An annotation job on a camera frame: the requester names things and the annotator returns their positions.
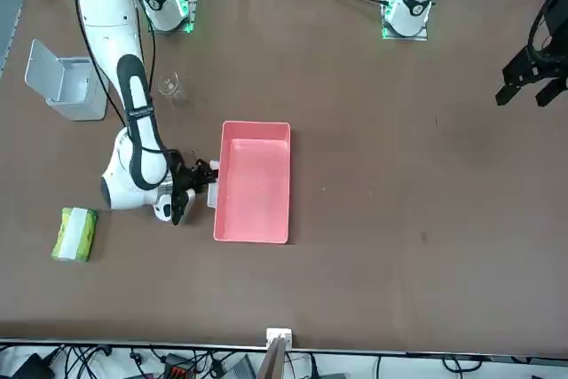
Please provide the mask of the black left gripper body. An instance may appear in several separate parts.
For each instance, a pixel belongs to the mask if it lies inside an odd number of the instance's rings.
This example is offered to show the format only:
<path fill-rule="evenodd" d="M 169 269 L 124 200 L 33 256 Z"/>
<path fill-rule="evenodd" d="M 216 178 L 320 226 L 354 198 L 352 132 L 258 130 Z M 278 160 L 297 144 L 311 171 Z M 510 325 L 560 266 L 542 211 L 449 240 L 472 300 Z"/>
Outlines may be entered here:
<path fill-rule="evenodd" d="M 534 47 L 534 37 L 540 24 L 548 30 L 548 43 Z M 567 69 L 567 0 L 546 0 L 529 31 L 527 57 L 530 77 L 546 73 L 559 73 Z"/>

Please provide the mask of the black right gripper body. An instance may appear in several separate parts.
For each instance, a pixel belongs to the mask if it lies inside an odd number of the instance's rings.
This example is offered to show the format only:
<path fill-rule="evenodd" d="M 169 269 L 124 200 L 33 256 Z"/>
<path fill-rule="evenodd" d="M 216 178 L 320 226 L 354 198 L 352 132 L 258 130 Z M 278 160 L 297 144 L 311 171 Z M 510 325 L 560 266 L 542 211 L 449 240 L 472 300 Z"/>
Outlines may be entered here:
<path fill-rule="evenodd" d="M 195 188 L 195 171 L 195 162 L 186 165 L 184 157 L 179 151 L 170 152 L 170 173 L 173 181 L 173 195 L 180 195 L 190 190 L 198 193 L 198 190 Z"/>

